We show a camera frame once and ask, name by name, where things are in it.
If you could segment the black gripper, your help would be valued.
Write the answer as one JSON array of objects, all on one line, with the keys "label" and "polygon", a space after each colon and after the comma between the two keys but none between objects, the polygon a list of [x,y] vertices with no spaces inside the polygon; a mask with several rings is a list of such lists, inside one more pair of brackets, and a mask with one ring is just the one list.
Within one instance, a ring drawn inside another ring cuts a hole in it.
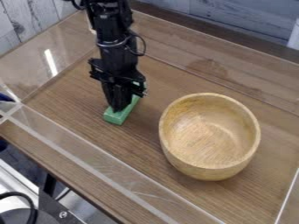
[{"label": "black gripper", "polygon": [[119,112],[131,104],[132,95],[145,95],[145,76],[136,68],[144,53],[137,51],[136,43],[97,44],[97,47],[100,57],[88,60],[89,76],[100,81],[107,103]]}]

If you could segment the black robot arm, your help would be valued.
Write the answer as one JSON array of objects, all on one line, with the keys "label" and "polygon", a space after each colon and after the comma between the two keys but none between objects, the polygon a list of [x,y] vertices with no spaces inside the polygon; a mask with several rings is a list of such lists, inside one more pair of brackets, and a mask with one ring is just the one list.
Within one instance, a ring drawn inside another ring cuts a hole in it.
[{"label": "black robot arm", "polygon": [[100,58],[91,58],[89,76],[100,81],[108,106],[113,112],[123,111],[133,96],[145,95],[145,76],[137,71],[136,39],[131,30],[135,22],[127,0],[64,0],[79,11],[85,11],[91,30],[96,33]]}]

